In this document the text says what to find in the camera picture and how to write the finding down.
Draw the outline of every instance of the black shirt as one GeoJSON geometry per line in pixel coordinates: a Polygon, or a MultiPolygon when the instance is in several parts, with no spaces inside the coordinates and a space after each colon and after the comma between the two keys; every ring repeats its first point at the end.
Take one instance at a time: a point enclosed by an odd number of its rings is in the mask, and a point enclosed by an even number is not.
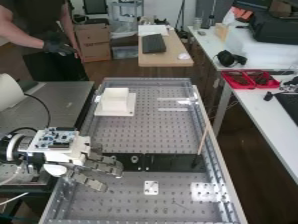
{"type": "MultiPolygon", "coordinates": [[[[0,0],[0,5],[13,13],[13,23],[42,40],[53,36],[66,39],[57,24],[63,4],[65,0],[0,0]]],[[[23,54],[34,52],[34,49],[26,48],[23,54]]]]}

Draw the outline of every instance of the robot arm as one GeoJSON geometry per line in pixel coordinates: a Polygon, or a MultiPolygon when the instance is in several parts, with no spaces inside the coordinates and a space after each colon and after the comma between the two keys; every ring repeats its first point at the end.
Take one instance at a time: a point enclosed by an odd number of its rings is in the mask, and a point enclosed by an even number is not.
{"type": "Polygon", "coordinates": [[[41,167],[54,177],[67,178],[105,192],[107,186],[97,173],[122,176],[122,164],[90,149],[90,137],[82,137],[73,128],[46,128],[34,137],[22,134],[5,136],[0,144],[0,159],[5,163],[41,167]]]}

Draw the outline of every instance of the person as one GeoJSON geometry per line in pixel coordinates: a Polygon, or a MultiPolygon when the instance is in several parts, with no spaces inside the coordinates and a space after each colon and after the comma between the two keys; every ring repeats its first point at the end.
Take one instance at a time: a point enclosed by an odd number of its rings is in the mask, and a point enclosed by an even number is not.
{"type": "Polygon", "coordinates": [[[0,36],[21,46],[35,81],[89,80],[69,14],[66,0],[0,0],[0,36]]]}

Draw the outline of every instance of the hand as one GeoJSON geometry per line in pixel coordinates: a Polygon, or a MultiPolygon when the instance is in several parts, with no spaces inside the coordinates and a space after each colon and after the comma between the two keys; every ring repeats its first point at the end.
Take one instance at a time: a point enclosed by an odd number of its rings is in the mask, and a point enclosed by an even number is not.
{"type": "Polygon", "coordinates": [[[73,44],[71,47],[73,47],[73,49],[77,51],[77,53],[74,53],[74,57],[75,57],[77,59],[81,59],[81,63],[83,63],[81,50],[79,50],[77,44],[73,44]]]}
{"type": "Polygon", "coordinates": [[[77,53],[77,50],[74,50],[69,45],[66,45],[65,43],[61,42],[55,42],[55,41],[43,41],[43,47],[42,50],[45,52],[50,52],[50,53],[58,53],[61,55],[66,55],[66,54],[73,54],[77,53]]]}

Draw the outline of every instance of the red tray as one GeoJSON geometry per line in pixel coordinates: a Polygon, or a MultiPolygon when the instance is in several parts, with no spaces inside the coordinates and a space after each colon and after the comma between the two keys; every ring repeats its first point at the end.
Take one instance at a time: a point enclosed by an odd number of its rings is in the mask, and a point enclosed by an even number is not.
{"type": "Polygon", "coordinates": [[[255,83],[242,71],[222,71],[220,75],[234,89],[254,89],[255,83]]]}
{"type": "Polygon", "coordinates": [[[244,74],[252,80],[255,87],[259,89],[276,89],[279,88],[279,82],[271,77],[271,75],[260,70],[244,71],[244,74]]]}

